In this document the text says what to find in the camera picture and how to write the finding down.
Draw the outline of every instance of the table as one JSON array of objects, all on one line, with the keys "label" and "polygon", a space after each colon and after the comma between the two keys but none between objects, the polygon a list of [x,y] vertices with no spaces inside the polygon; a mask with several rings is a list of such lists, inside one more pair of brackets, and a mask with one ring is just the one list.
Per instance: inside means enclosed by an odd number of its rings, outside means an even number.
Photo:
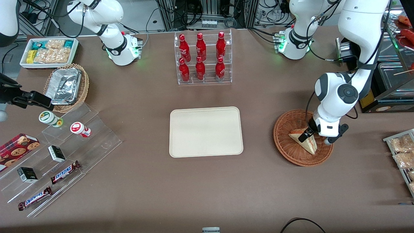
[{"label": "table", "polygon": [[[36,218],[0,199],[0,232],[201,232],[219,226],[223,233],[265,233],[279,232],[294,217],[316,221],[327,232],[412,232],[414,208],[397,205],[412,199],[382,139],[413,128],[414,115],[344,117],[350,129],[325,163],[291,164],[273,142],[274,123],[288,110],[305,108],[322,73],[346,68],[310,53],[292,61],[248,30],[232,32],[233,83],[208,87],[177,84],[173,33],[150,34],[142,59],[125,67],[108,59],[98,37],[80,37],[77,63],[90,78],[86,102],[124,142]],[[320,27],[314,51],[333,57],[336,37],[337,27]],[[24,90],[41,91],[50,72],[22,69],[17,80]],[[310,109],[317,105],[314,98]],[[171,111],[225,106],[240,109],[242,154],[169,155]],[[7,108],[0,143],[45,128],[37,120],[41,108]]]}]

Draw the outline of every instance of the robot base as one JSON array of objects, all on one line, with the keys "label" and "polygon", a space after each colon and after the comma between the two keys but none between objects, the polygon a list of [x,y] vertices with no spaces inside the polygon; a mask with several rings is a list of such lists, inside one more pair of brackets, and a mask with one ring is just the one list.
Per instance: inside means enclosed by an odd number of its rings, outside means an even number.
[{"label": "robot base", "polygon": [[280,43],[274,45],[274,50],[276,53],[281,53],[289,59],[298,60],[305,56],[305,54],[309,51],[309,47],[306,46],[306,41],[296,39],[296,43],[298,43],[300,49],[297,48],[290,39],[289,33],[291,30],[292,28],[287,28],[285,31],[280,31],[279,34],[273,36],[273,41],[275,43]]},{"label": "robot base", "polygon": [[142,40],[138,41],[136,37],[131,35],[124,35],[127,39],[127,45],[119,55],[113,55],[108,52],[109,58],[118,66],[126,66],[133,62],[135,59],[141,58],[142,53]]}]

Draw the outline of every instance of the red cookie box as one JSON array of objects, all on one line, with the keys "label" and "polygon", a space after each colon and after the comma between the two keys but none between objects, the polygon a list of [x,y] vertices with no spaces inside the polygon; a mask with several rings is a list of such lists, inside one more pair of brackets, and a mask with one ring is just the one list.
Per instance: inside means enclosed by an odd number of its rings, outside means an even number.
[{"label": "red cookie box", "polygon": [[20,133],[0,146],[0,172],[40,145],[37,138]]}]

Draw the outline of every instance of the red bottle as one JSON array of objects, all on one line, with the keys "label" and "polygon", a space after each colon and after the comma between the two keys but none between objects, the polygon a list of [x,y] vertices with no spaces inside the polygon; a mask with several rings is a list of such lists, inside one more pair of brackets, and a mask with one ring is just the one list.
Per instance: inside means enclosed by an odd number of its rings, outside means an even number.
[{"label": "red bottle", "polygon": [[219,39],[216,44],[216,57],[224,57],[226,55],[226,42],[224,40],[224,32],[219,32]]},{"label": "red bottle", "polygon": [[180,70],[181,79],[183,82],[187,83],[190,81],[190,70],[188,69],[187,64],[185,63],[184,58],[180,58],[178,60],[180,62],[180,66],[178,69]]},{"label": "red bottle", "polygon": [[203,33],[197,33],[197,44],[195,45],[197,48],[197,56],[200,56],[203,61],[207,59],[207,49],[206,49],[206,42],[203,39]]},{"label": "red bottle", "polygon": [[217,58],[217,64],[216,64],[216,80],[218,82],[223,81],[224,79],[224,69],[226,66],[223,64],[223,57]]},{"label": "red bottle", "polygon": [[188,46],[188,43],[185,41],[185,36],[183,34],[180,34],[180,53],[181,56],[185,59],[186,62],[191,61],[191,55],[190,55],[190,47]]},{"label": "red bottle", "polygon": [[203,63],[203,59],[200,56],[197,57],[197,64],[195,65],[195,70],[197,71],[197,79],[203,81],[206,74],[206,67]]}]

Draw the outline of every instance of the brown wicker basket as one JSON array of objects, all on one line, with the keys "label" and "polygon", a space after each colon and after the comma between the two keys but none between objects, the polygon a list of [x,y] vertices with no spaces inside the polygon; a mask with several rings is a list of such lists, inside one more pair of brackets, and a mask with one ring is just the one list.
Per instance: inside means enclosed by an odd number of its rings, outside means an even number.
[{"label": "brown wicker basket", "polygon": [[[308,119],[312,115],[313,113],[308,111]],[[307,128],[305,110],[295,109],[282,114],[273,128],[273,139],[277,149],[287,160],[299,166],[310,167],[325,162],[331,155],[334,146],[325,145],[323,142],[325,137],[314,134],[318,149],[315,155],[312,155],[289,136],[292,130],[303,128]]]},{"label": "brown wicker basket", "polygon": [[[80,65],[77,65],[77,64],[70,64],[70,65],[62,66],[62,67],[59,67],[58,69],[69,69],[69,68],[77,68],[82,71],[81,84],[79,87],[77,101],[73,105],[55,105],[55,108],[53,109],[53,111],[67,113],[71,109],[82,104],[85,101],[86,96],[88,95],[88,88],[89,88],[88,74],[85,72],[85,70]],[[46,90],[48,89],[51,78],[52,78],[52,74],[49,75],[49,78],[46,81],[46,85],[43,88],[43,94],[46,94]]]}]

